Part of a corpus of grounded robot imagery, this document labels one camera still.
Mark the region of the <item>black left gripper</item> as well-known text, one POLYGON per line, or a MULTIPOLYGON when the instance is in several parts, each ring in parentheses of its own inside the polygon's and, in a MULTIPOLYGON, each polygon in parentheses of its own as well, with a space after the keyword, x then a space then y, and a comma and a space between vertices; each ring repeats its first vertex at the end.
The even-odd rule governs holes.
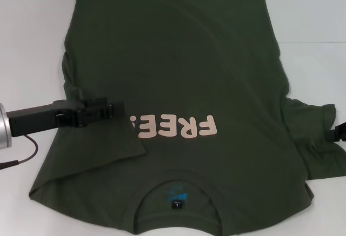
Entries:
POLYGON ((110 103, 107 98, 97 98, 81 103, 69 100, 57 100, 49 105, 7 112, 13 137, 42 132, 59 127, 74 126, 77 112, 77 125, 87 126, 91 123, 124 116, 123 102, 110 103))

